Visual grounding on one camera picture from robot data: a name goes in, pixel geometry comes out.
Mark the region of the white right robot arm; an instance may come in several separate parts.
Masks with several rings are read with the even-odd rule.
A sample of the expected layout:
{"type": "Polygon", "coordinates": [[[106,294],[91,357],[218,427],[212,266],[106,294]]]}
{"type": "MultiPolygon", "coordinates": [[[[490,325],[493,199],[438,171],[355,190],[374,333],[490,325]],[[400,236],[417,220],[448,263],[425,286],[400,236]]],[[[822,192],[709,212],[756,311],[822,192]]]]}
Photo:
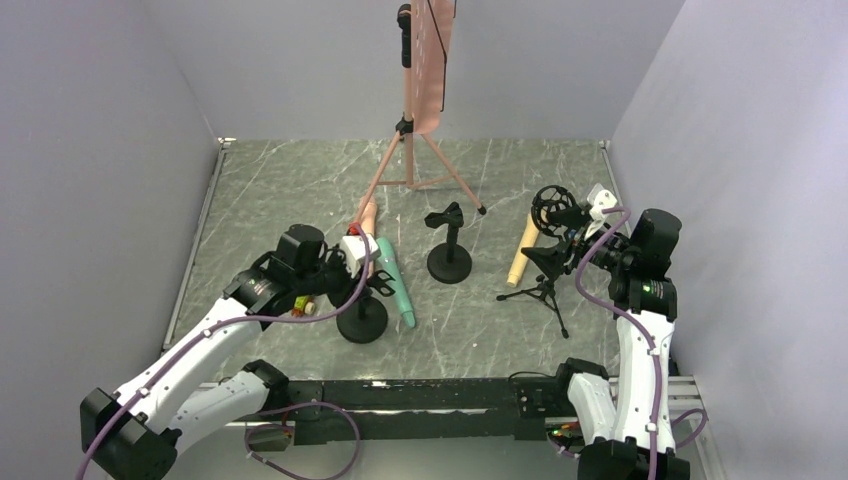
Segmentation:
{"type": "Polygon", "coordinates": [[[583,448],[576,452],[580,479],[688,479],[690,463],[679,457],[668,407],[670,346],[677,319],[677,290],[667,275],[682,229],[681,220],[660,209],[642,212],[628,237],[605,222],[599,228],[587,208],[544,202],[531,210],[536,227],[548,236],[564,233],[553,249],[530,248],[542,264],[568,266],[580,278],[586,266],[610,274],[608,297],[575,285],[590,302],[610,310],[620,349],[617,383],[597,364],[569,359],[558,375],[581,427],[583,448]]]}

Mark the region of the teal microphone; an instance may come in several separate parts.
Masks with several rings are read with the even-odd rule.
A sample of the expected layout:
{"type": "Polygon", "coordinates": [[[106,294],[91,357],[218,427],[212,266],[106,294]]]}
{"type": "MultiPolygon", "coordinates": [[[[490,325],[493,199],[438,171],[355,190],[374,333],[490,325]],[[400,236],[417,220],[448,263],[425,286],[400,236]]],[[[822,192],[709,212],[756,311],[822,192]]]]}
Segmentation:
{"type": "Polygon", "coordinates": [[[401,318],[409,328],[415,328],[417,326],[417,321],[414,308],[406,285],[401,276],[396,253],[387,238],[377,238],[376,244],[381,252],[381,268],[392,277],[392,279],[388,281],[388,285],[394,290],[393,297],[395,298],[395,303],[398,307],[401,318]]]}

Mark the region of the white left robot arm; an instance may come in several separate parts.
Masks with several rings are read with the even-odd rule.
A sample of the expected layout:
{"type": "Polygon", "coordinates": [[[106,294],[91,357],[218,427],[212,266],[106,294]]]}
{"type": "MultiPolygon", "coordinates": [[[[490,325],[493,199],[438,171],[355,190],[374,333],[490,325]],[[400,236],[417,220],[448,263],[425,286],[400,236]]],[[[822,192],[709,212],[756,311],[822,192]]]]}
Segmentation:
{"type": "Polygon", "coordinates": [[[234,420],[259,415],[282,427],[291,410],[325,408],[265,360],[247,363],[211,389],[200,386],[275,323],[309,324],[352,312],[380,254],[359,224],[333,246],[312,226],[291,226],[152,365],[117,389],[96,388],[82,400],[77,478],[95,463],[112,479],[161,479],[182,453],[234,420]]]}

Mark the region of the black round-base mic stand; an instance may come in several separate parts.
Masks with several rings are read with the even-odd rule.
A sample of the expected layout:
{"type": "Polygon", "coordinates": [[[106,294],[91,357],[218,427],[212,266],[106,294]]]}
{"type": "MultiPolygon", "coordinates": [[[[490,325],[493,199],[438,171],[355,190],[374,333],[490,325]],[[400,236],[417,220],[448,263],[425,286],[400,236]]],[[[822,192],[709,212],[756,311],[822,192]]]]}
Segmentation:
{"type": "Polygon", "coordinates": [[[331,303],[340,308],[347,300],[353,303],[344,312],[336,316],[336,325],[342,337],[355,344],[371,343],[382,336],[388,325],[388,313],[383,303],[372,294],[372,289],[383,297],[391,297],[395,290],[389,285],[394,278],[383,270],[378,270],[366,282],[359,294],[355,294],[361,275],[354,277],[346,290],[335,294],[331,303]]]}
{"type": "Polygon", "coordinates": [[[447,227],[446,241],[435,246],[427,257],[427,270],[431,277],[444,284],[464,281],[472,270],[470,253],[458,244],[459,230],[464,226],[460,205],[451,202],[442,212],[431,212],[425,217],[425,225],[431,229],[447,227]]]}

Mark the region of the pink microphone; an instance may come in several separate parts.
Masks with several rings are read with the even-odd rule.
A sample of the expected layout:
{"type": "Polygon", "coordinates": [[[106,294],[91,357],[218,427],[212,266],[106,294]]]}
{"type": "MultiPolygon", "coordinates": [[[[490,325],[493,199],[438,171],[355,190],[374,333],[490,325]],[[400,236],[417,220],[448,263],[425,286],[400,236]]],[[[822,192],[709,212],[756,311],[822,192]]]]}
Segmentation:
{"type": "MultiPolygon", "coordinates": [[[[375,233],[376,233],[377,210],[378,210],[378,207],[377,207],[376,201],[374,200],[373,197],[369,197],[365,202],[365,209],[363,211],[362,218],[360,219],[360,221],[358,223],[358,225],[360,226],[360,230],[364,234],[366,234],[366,233],[371,234],[374,237],[374,239],[375,239],[375,233]]],[[[355,234],[360,235],[358,230],[353,229],[352,232],[351,232],[351,235],[355,235],[355,234]]],[[[374,261],[370,260],[368,262],[368,267],[367,267],[368,277],[370,277],[374,272],[374,269],[375,269],[374,261]]]]}

